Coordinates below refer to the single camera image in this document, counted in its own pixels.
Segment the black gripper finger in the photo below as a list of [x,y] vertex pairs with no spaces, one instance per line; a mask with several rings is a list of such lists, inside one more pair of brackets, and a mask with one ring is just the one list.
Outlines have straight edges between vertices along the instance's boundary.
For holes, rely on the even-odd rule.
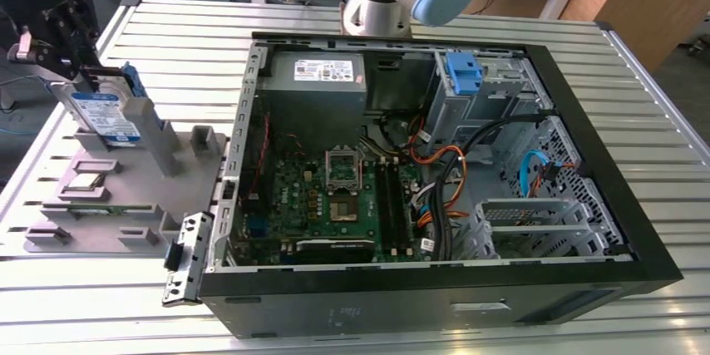
[[99,91],[102,69],[95,43],[101,35],[94,0],[70,0],[67,6],[67,24],[70,26],[70,63],[83,79],[81,92]]
[[74,81],[79,66],[66,21],[53,16],[25,24],[11,21],[17,41],[7,51],[9,61],[47,80]]

